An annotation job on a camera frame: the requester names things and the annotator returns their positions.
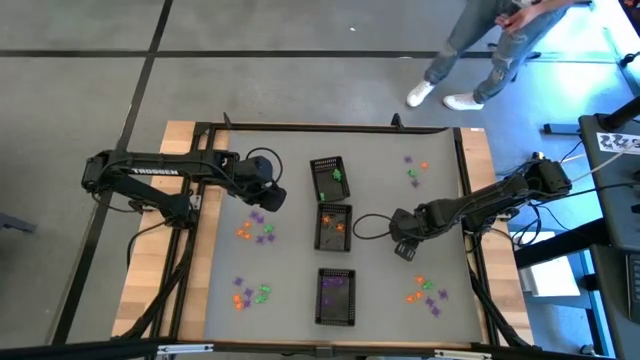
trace black tray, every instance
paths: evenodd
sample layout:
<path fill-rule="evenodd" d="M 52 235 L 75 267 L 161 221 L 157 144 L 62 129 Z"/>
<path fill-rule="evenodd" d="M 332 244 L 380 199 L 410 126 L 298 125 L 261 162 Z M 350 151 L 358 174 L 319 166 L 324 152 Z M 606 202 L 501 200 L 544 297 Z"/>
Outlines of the black tray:
<path fill-rule="evenodd" d="M 318 269 L 316 324 L 356 324 L 356 271 Z"/>
<path fill-rule="evenodd" d="M 316 199 L 320 199 L 320 193 L 324 193 L 324 202 L 343 200 L 349 197 L 349 184 L 347 183 L 347 173 L 344 170 L 344 163 L 341 156 L 324 159 L 311 160 L 311 175 L 313 186 L 316 190 Z M 340 170 L 342 181 L 333 179 L 333 171 Z"/>
<path fill-rule="evenodd" d="M 351 251 L 351 205 L 318 204 L 316 218 L 316 250 Z"/>

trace green toy piece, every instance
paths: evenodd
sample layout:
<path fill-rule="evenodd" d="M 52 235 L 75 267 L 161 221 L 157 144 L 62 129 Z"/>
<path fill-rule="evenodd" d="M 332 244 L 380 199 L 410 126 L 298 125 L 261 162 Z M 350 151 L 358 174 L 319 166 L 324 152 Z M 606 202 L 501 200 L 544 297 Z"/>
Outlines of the green toy piece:
<path fill-rule="evenodd" d="M 340 170 L 338 169 L 333 170 L 333 180 L 337 182 L 342 181 L 342 172 L 340 172 Z"/>
<path fill-rule="evenodd" d="M 261 304 L 267 301 L 267 299 L 268 299 L 267 295 L 262 294 L 256 298 L 256 304 Z"/>

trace purple toy piece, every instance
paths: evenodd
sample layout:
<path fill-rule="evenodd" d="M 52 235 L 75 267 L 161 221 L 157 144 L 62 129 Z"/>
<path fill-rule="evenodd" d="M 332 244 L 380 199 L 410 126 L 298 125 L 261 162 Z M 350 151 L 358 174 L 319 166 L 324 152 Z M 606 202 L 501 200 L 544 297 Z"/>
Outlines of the purple toy piece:
<path fill-rule="evenodd" d="M 435 317 L 438 317 L 440 316 L 440 314 L 442 314 L 442 311 L 434 306 L 433 309 L 431 309 L 431 314 L 433 314 L 433 316 Z"/>

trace table leg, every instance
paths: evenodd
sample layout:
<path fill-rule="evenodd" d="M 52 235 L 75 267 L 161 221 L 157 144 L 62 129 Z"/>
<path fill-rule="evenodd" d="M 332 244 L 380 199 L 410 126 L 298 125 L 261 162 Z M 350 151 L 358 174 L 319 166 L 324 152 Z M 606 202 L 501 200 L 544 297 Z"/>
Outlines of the table leg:
<path fill-rule="evenodd" d="M 593 244 L 610 244 L 603 218 L 516 251 L 516 265 L 518 269 L 526 268 L 586 249 Z"/>

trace gray floor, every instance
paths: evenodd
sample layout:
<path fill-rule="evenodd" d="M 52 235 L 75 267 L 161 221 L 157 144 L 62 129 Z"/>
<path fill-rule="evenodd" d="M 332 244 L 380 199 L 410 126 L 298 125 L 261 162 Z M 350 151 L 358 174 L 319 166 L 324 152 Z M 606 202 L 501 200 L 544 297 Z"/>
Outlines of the gray floor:
<path fill-rule="evenodd" d="M 161 49 L 438 51 L 464 2 L 175 0 Z M 147 49 L 161 7 L 161 0 L 0 0 L 0 49 Z M 407 124 L 487 128 L 497 171 L 533 151 L 558 158 L 577 139 L 543 136 L 542 124 L 575 123 L 632 97 L 598 21 L 587 8 L 571 9 L 537 47 L 562 62 L 527 64 L 481 112 L 452 112 L 440 100 L 473 89 L 488 60 L 460 61 L 410 110 L 404 97 L 430 60 L 159 59 L 130 149 L 157 151 L 167 120 L 218 121 L 223 111 L 233 121 L 360 124 L 386 124 L 399 112 Z M 494 29 L 472 50 L 486 50 L 498 35 Z M 39 225 L 35 235 L 0 231 L 0 347 L 46 341 L 93 208 L 79 186 L 84 159 L 115 145 L 141 66 L 142 59 L 0 59 L 0 210 Z M 570 176 L 587 168 L 584 159 L 567 165 Z M 551 208 L 570 227 L 599 216 L 593 195 Z M 71 341 L 108 338 L 138 220 L 109 214 Z M 588 333 L 569 331 L 584 326 L 575 311 L 535 314 L 545 321 L 532 322 L 534 336 L 546 348 L 590 342 Z"/>

